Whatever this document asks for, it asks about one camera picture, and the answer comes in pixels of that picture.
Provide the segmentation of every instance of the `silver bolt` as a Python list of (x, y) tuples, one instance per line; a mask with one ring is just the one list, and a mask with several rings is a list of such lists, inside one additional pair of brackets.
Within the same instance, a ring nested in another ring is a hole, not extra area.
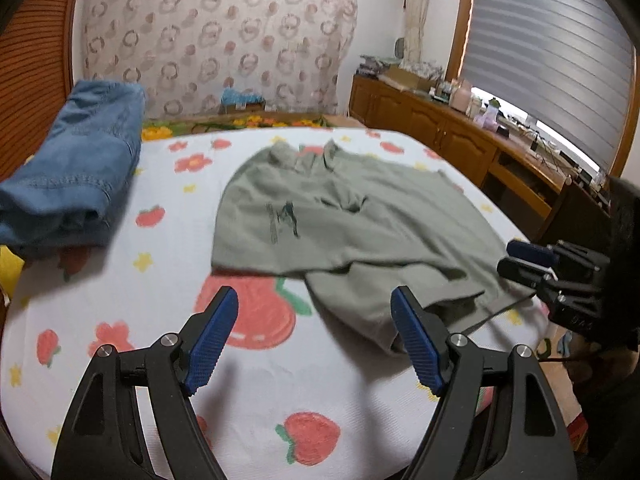
[(469, 339), (467, 339), (466, 336), (462, 334), (454, 334), (449, 338), (449, 340), (455, 346), (466, 346), (466, 344), (469, 342)]
[(111, 345), (102, 345), (98, 348), (98, 357), (109, 357), (113, 352), (113, 346)]
[(173, 346), (177, 342), (178, 342), (178, 335), (177, 334), (164, 334), (160, 338), (160, 344), (162, 346)]
[(516, 347), (516, 352), (518, 353), (518, 355), (520, 357), (523, 358), (527, 358), (527, 357), (531, 357), (533, 355), (533, 352), (531, 351), (531, 348), (529, 348), (527, 345), (518, 345)]

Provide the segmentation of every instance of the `white bed sheet with strawberry print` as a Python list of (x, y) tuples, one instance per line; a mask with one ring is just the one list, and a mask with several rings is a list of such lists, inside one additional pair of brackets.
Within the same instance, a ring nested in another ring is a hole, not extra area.
[[(406, 358), (385, 356), (318, 312), (299, 280), (209, 276), (216, 211), (234, 171), (278, 140), (319, 152), (331, 139), (418, 171), (445, 171), (505, 243), (524, 238), (464, 176), (403, 134), (273, 128), (146, 143), (110, 247), (34, 263), (10, 307), (0, 399), (33, 465), (50, 472), (66, 410), (98, 346), (146, 347), (178, 330), (222, 284), (238, 291), (238, 321), (192, 401), (230, 480), (383, 480), (408, 465), (437, 399)], [(494, 349), (535, 347), (546, 326), (543, 306), (529, 300), (472, 339)], [(138, 397), (156, 471), (171, 478), (144, 388)]]

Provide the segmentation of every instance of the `beige curtain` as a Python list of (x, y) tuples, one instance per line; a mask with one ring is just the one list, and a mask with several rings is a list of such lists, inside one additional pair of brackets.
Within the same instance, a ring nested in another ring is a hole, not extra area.
[(404, 58), (411, 62), (420, 61), (428, 3), (429, 0), (406, 0)]
[(147, 116), (215, 113), (223, 89), (333, 112), (356, 0), (86, 0), (84, 76), (139, 82)]

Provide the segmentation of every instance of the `window blind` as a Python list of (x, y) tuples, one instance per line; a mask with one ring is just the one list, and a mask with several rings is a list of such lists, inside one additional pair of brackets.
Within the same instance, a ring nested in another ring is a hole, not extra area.
[(605, 0), (474, 0), (462, 75), (610, 168), (634, 50)]

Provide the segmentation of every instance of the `orange wooden slatted panel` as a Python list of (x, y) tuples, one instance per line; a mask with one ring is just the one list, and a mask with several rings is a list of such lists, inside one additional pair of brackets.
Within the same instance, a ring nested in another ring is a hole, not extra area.
[(71, 92), (75, 3), (24, 0), (0, 35), (0, 180), (38, 149)]

